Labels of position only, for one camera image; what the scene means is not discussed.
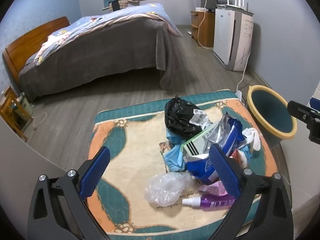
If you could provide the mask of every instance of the white tissue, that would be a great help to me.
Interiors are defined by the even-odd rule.
[[[242,134],[247,138],[247,144],[253,142],[253,149],[256,151],[260,150],[259,133],[255,128],[246,128],[242,131]]]

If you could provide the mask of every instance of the trash pile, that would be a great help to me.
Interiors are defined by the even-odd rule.
[[[196,178],[204,184],[199,191],[206,194],[184,198],[182,204],[203,208],[231,206],[235,198],[228,195],[210,162],[210,146],[219,144],[227,157],[246,168],[251,151],[259,151],[261,147],[257,130],[243,130],[241,122],[227,112],[212,123],[205,111],[178,96],[165,105],[164,122],[172,146],[164,155],[169,172],[149,179],[145,199],[162,207],[172,205]]]

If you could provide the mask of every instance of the blue gripper pad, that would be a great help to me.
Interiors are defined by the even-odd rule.
[[[217,171],[227,193],[236,199],[240,197],[239,179],[215,145],[211,145],[209,149],[209,159]]]
[[[316,98],[311,98],[310,99],[310,106],[313,109],[316,109],[317,111],[320,111],[320,100],[318,100]]]
[[[99,156],[95,158],[88,171],[80,182],[80,197],[85,201],[87,197],[91,197],[97,187],[104,171],[110,162],[110,151],[105,147]]]

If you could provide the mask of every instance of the black plastic bag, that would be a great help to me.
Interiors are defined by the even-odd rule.
[[[202,131],[201,126],[189,123],[193,109],[200,108],[176,96],[165,104],[164,123],[169,131],[190,139]]]

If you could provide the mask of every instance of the blue duvet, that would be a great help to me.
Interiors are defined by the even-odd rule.
[[[168,25],[169,33],[177,37],[182,37],[181,32],[164,11],[162,4],[150,3],[146,5],[128,7],[109,14],[82,17],[68,27],[57,30],[49,35],[48,41],[42,45],[36,55],[35,62],[37,65],[40,65],[47,57],[49,57],[49,55],[82,35],[93,32],[107,25],[139,17],[163,20]]]

